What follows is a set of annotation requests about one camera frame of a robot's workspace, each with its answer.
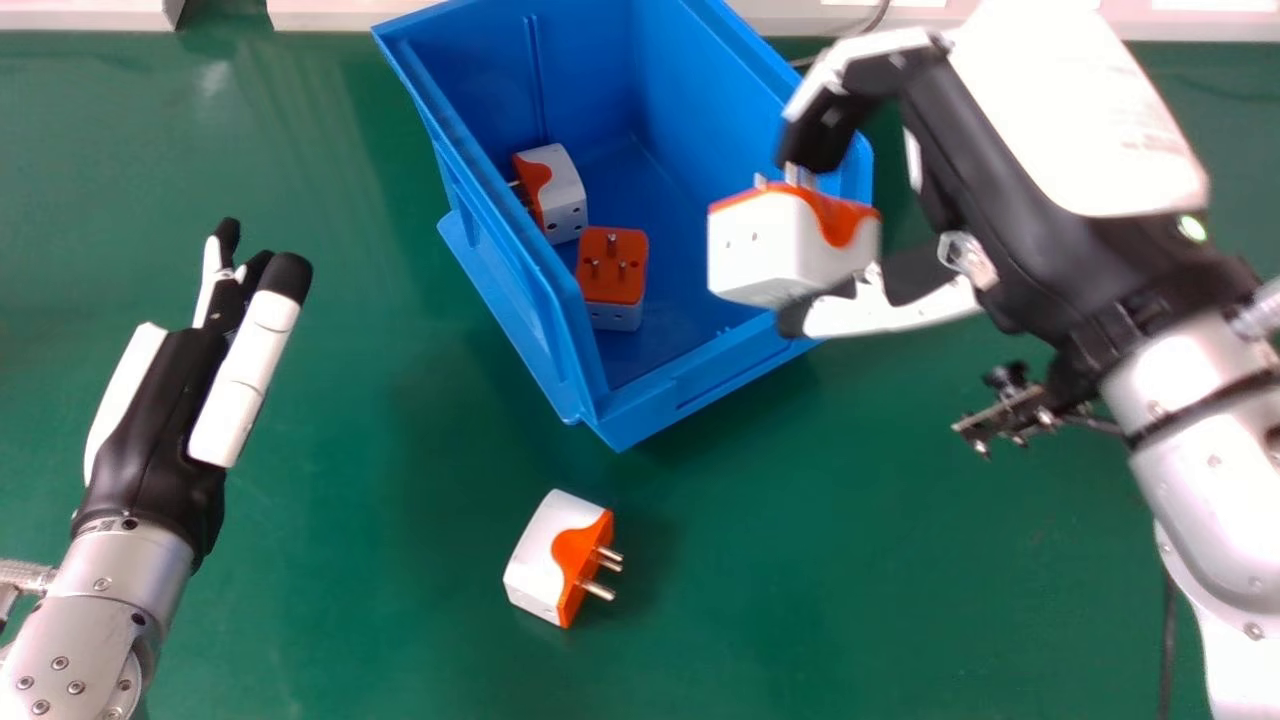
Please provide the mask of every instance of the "cable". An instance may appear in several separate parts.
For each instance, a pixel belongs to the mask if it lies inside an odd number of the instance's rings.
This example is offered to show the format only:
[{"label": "cable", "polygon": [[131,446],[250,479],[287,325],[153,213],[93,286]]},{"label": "cable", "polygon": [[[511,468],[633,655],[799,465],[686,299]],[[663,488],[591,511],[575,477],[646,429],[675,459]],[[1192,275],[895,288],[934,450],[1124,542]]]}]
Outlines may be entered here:
[{"label": "cable", "polygon": [[1174,700],[1174,651],[1178,635],[1178,587],[1174,578],[1165,571],[1165,629],[1160,644],[1160,701],[1156,705],[1156,720],[1169,720],[1169,708]]},{"label": "cable", "polygon": [[[858,22],[850,23],[847,26],[838,27],[838,28],[836,28],[836,35],[841,36],[841,37],[851,36],[851,35],[865,35],[865,33],[868,33],[868,32],[878,28],[879,24],[882,22],[884,22],[884,15],[888,14],[888,8],[892,4],[893,4],[893,0],[879,0],[879,5],[876,5],[876,12],[872,13],[870,18],[868,18],[865,20],[858,20]],[[791,60],[791,67],[792,68],[805,68],[805,67],[812,65],[814,63],[814,60],[817,60],[817,59],[818,59],[817,55],[809,55],[808,58],[800,58],[799,60]]]}]

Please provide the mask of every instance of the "robotic arm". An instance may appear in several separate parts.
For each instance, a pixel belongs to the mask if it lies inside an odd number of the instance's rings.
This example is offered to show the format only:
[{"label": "robotic arm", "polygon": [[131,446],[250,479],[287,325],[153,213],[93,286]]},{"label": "robotic arm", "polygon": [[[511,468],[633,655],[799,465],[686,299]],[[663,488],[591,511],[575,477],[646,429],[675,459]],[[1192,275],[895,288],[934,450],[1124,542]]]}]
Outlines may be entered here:
[{"label": "robotic arm", "polygon": [[127,720],[140,708],[187,580],[214,550],[227,470],[253,427],[311,286],[311,264],[234,266],[239,223],[205,243],[192,327],[137,328],[84,451],[84,496],[58,569],[0,560],[0,716]]},{"label": "robotic arm", "polygon": [[[1280,360],[1267,342],[1280,284],[1260,287],[1212,245],[1207,174],[1096,12],[987,0],[954,32],[842,40],[785,108],[777,164],[836,169],[891,99],[938,268],[1002,332],[1055,350],[1043,383],[1020,364],[988,374],[995,405],[954,429],[982,455],[1066,421],[1123,436],[1160,556],[1199,623],[1215,717],[1280,719]],[[731,240],[717,211],[712,247]],[[815,243],[791,228],[760,240],[801,256]],[[772,306],[783,332],[796,304],[801,334],[882,332],[855,311],[860,295],[832,302],[823,324],[803,293]],[[961,300],[950,307],[964,316]],[[1100,398],[1114,423],[1089,414]]]}]

